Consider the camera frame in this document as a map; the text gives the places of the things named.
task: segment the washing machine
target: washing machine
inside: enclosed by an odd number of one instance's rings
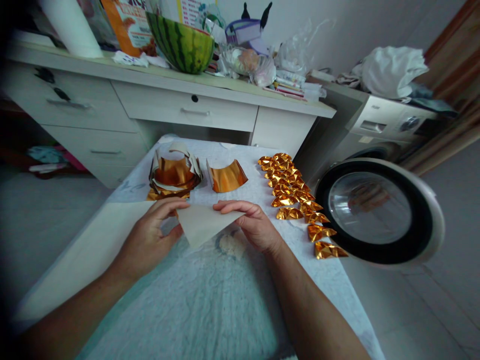
[[[337,113],[316,122],[294,163],[337,231],[332,240],[377,266],[424,263],[443,241],[444,217],[432,189],[394,162],[428,138],[437,114],[325,87]]]

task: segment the watermelon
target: watermelon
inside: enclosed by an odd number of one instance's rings
[[[156,44],[177,70],[199,74],[209,66],[215,41],[206,32],[148,11],[146,19]]]

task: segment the curtain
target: curtain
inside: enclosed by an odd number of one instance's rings
[[[425,54],[417,77],[459,116],[400,165],[421,176],[480,139],[480,0],[467,0]]]

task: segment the orange package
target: orange package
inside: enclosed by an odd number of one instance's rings
[[[141,53],[157,56],[142,0],[101,0],[101,3],[124,53],[137,58]]]

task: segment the drawer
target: drawer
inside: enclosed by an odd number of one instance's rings
[[[135,166],[147,153],[140,134],[44,125],[82,164]]]
[[[12,63],[5,71],[4,92],[37,123],[137,133],[107,79],[50,70],[55,84],[35,76],[35,66]],[[71,99],[62,100],[59,88]]]
[[[258,106],[200,94],[111,82],[130,118],[252,132]]]
[[[83,165],[109,189],[117,188],[132,170],[135,169],[134,166],[111,166],[90,163]]]

